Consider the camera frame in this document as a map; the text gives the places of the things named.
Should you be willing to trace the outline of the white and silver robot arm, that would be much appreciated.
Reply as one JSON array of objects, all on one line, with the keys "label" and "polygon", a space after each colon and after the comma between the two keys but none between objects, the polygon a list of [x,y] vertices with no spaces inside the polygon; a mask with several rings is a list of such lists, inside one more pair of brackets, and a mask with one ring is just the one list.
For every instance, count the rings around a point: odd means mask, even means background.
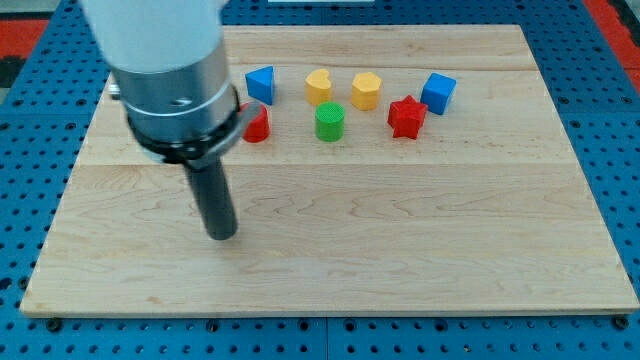
[{"label": "white and silver robot arm", "polygon": [[223,0],[82,0],[139,144],[165,163],[217,161],[241,137],[229,74]]}]

